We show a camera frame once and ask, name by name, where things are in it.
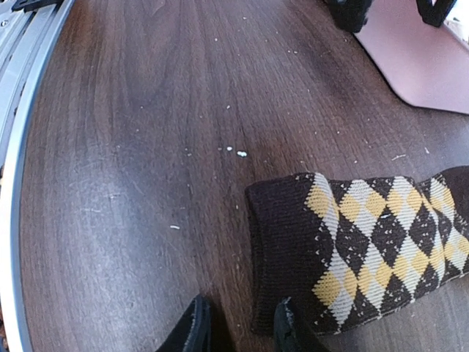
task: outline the debris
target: debris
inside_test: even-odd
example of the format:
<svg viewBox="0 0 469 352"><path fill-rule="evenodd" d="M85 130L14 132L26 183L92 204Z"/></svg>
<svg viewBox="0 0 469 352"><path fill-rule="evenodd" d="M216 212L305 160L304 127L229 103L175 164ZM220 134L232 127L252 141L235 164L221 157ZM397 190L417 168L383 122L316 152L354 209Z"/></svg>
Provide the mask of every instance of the debris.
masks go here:
<svg viewBox="0 0 469 352"><path fill-rule="evenodd" d="M405 158L407 155L405 154L401 154L401 155L396 155L394 158L391 159L391 161L395 161L397 159L400 159L400 158Z"/></svg>

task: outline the wooden table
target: wooden table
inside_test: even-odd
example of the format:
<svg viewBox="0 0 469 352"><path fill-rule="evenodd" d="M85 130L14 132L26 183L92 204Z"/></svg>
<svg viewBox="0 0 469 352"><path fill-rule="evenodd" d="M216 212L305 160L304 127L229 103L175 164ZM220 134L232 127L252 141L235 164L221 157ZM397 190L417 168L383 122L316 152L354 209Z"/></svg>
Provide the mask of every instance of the wooden table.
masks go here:
<svg viewBox="0 0 469 352"><path fill-rule="evenodd" d="M244 188L306 170L423 180L467 150L467 117L399 100L320 0L77 1L26 155L34 349L153 352L201 292L215 352L272 351L250 332ZM465 351L468 292L458 279L325 342Z"/></svg>

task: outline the silver metal rail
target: silver metal rail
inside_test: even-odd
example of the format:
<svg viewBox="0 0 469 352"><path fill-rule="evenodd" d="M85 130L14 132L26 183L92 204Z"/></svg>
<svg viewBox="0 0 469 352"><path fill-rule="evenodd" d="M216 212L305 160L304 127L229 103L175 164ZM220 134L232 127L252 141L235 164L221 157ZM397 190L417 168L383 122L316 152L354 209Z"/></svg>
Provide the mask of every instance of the silver metal rail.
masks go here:
<svg viewBox="0 0 469 352"><path fill-rule="evenodd" d="M11 352L32 352L20 263L20 197L26 137L45 67L74 0L12 12L0 0L0 302Z"/></svg>

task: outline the knitted fabric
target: knitted fabric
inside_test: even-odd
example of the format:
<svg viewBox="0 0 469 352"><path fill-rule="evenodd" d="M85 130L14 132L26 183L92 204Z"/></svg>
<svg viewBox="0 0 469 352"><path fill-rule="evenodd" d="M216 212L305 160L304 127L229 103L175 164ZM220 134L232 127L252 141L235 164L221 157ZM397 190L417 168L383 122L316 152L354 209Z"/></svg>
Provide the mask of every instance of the knitted fabric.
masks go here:
<svg viewBox="0 0 469 352"><path fill-rule="evenodd" d="M319 173L247 188L254 331L291 296L318 334L381 318L469 270L469 167L409 177Z"/></svg>

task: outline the pink board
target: pink board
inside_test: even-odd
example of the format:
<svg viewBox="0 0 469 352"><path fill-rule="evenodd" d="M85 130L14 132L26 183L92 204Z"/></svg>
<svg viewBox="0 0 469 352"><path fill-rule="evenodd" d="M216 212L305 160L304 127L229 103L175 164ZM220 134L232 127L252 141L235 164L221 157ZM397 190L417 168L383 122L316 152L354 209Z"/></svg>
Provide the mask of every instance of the pink board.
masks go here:
<svg viewBox="0 0 469 352"><path fill-rule="evenodd" d="M423 23L415 0L374 0L368 19L356 37L402 100L469 114L469 45Z"/></svg>

